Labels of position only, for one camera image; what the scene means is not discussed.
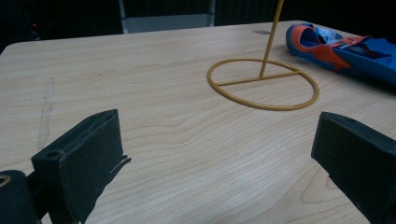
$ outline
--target dark background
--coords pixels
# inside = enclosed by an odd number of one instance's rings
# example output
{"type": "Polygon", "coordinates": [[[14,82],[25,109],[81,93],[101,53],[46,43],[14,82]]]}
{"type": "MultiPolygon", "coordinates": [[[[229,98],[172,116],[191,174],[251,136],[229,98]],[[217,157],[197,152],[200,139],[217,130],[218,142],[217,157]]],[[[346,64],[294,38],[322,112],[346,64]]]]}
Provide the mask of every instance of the dark background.
{"type": "MultiPolygon", "coordinates": [[[[118,0],[1,0],[0,53],[21,41],[122,34],[118,0]]],[[[209,0],[124,0],[126,17],[206,14],[209,0]]],[[[272,21],[276,0],[217,0],[215,26],[272,21]]],[[[396,0],[285,1],[281,21],[310,21],[396,43],[396,0]]]]}

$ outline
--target shoe tongue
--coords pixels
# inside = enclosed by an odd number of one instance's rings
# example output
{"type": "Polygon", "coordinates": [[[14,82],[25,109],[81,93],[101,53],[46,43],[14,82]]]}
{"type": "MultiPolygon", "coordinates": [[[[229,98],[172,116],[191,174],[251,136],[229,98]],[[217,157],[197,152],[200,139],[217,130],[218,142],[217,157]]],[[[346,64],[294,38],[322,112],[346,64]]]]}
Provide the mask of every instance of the shoe tongue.
{"type": "Polygon", "coordinates": [[[323,28],[315,28],[315,31],[318,35],[318,40],[322,44],[332,44],[338,42],[341,38],[341,35],[337,34],[334,31],[323,29],[323,28]]]}

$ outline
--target yellow ring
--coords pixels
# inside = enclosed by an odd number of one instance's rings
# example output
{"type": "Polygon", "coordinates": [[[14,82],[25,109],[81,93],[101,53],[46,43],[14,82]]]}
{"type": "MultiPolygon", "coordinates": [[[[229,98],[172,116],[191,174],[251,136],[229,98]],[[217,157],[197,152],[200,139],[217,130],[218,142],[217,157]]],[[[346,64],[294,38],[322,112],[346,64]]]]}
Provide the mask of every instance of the yellow ring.
{"type": "Polygon", "coordinates": [[[296,110],[296,109],[301,109],[304,107],[307,107],[309,105],[312,105],[319,97],[319,87],[318,84],[315,82],[315,80],[310,77],[309,75],[307,75],[306,73],[300,71],[299,69],[286,65],[284,63],[279,63],[279,62],[275,62],[275,61],[269,61],[268,63],[274,64],[274,65],[278,65],[281,67],[284,67],[286,69],[289,69],[290,71],[292,71],[291,73],[284,73],[284,74],[276,74],[276,75],[270,75],[270,76],[264,76],[262,78],[257,77],[257,78],[249,78],[249,79],[243,79],[243,80],[237,80],[237,81],[231,81],[231,82],[227,82],[227,83],[222,83],[222,84],[218,84],[215,83],[213,81],[212,78],[212,72],[219,67],[222,64],[225,63],[233,63],[233,62],[260,62],[262,63],[262,59],[254,59],[254,58],[236,58],[236,59],[226,59],[226,60],[222,60],[219,61],[217,63],[214,63],[209,70],[207,71],[207,80],[210,84],[210,86],[212,86],[212,88],[217,91],[219,94],[223,95],[224,97],[235,101],[241,105],[247,105],[250,107],[254,107],[254,108],[258,108],[258,109],[265,109],[265,110],[276,110],[276,111],[287,111],[287,110],[296,110]],[[265,80],[265,79],[270,79],[270,78],[277,78],[277,77],[288,77],[288,76],[293,76],[293,75],[300,75],[303,78],[305,78],[313,87],[314,89],[314,94],[312,96],[312,98],[304,103],[301,104],[297,104],[297,105],[263,105],[263,104],[259,104],[259,103],[255,103],[255,102],[251,102],[251,101],[247,101],[244,100],[242,98],[239,98],[237,96],[234,96],[230,93],[228,93],[227,91],[223,90],[220,86],[225,86],[225,85],[233,85],[233,84],[239,84],[239,83],[246,83],[246,82],[252,82],[252,81],[260,81],[260,80],[265,80]]]}

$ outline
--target vertical pole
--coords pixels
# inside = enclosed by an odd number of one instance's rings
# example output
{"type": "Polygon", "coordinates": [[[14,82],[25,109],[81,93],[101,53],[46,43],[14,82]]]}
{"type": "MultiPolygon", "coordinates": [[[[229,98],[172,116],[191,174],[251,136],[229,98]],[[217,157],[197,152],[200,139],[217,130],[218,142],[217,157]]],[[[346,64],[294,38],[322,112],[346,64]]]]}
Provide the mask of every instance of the vertical pole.
{"type": "Polygon", "coordinates": [[[264,59],[262,60],[262,70],[260,71],[260,79],[263,79],[264,77],[265,66],[267,65],[268,62],[268,55],[270,54],[271,51],[271,46],[274,40],[277,22],[279,21],[279,16],[280,16],[280,11],[282,10],[282,6],[283,6],[283,0],[279,0],[279,2],[277,3],[276,13],[273,21],[273,26],[271,29],[270,38],[268,40],[267,49],[265,51],[264,59]]]}

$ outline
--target wooden table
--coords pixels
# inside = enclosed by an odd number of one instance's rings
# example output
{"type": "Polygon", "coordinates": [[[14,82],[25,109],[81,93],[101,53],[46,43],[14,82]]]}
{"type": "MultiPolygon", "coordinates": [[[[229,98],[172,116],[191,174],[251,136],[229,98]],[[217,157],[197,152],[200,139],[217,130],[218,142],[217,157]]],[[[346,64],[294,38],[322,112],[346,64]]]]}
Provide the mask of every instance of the wooden table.
{"type": "MultiPolygon", "coordinates": [[[[0,170],[30,174],[41,148],[89,115],[117,108],[133,160],[88,223],[368,223],[310,152],[322,111],[395,138],[395,93],[290,55],[285,33],[294,23],[278,25],[270,59],[304,70],[320,96],[289,112],[237,104],[206,81],[217,61],[262,58],[272,23],[9,46],[0,56],[0,170]]],[[[214,77],[255,77],[260,67],[228,64],[214,77]]],[[[279,70],[268,65],[266,73],[279,70]]],[[[266,104],[312,94],[301,77],[228,90],[266,104]]]]}

